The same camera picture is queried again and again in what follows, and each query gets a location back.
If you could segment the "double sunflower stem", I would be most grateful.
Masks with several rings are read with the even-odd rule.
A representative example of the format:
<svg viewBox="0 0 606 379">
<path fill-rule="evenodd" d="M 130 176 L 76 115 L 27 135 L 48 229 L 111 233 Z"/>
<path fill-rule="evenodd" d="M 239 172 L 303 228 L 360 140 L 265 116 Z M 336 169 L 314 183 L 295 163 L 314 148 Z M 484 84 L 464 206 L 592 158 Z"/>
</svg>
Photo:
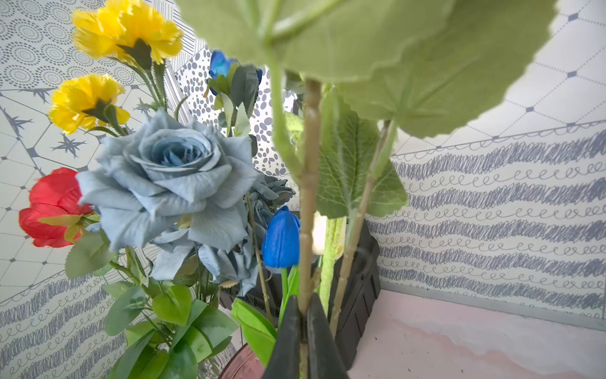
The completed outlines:
<svg viewBox="0 0 606 379">
<path fill-rule="evenodd" d="M 181 1 L 210 47 L 271 73 L 273 142 L 300 191 L 299 378 L 320 285 L 314 214 L 347 218 L 326 315 L 335 337 L 368 215 L 407 194 L 391 164 L 399 130 L 450 134 L 498 105 L 549 38 L 553 1 Z"/>
</svg>

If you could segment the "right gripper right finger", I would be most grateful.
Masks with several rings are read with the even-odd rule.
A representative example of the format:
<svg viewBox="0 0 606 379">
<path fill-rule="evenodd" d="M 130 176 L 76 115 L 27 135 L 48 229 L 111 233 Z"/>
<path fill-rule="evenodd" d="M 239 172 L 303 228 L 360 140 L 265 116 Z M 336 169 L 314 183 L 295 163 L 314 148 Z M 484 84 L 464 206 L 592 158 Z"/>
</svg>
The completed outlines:
<svg viewBox="0 0 606 379">
<path fill-rule="evenodd" d="M 316 293 L 313 293 L 310 298 L 306 321 L 309 378 L 349 379 L 331 333 L 320 297 Z"/>
</svg>

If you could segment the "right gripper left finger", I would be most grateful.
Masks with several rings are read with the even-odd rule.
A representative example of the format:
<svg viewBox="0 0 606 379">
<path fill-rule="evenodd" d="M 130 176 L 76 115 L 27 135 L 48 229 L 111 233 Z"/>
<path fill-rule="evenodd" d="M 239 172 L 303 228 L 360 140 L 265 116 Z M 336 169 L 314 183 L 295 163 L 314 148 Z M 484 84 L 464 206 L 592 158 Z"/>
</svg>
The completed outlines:
<svg viewBox="0 0 606 379">
<path fill-rule="evenodd" d="M 295 295 L 290 296 L 263 379 L 299 379 L 301 313 Z"/>
</svg>

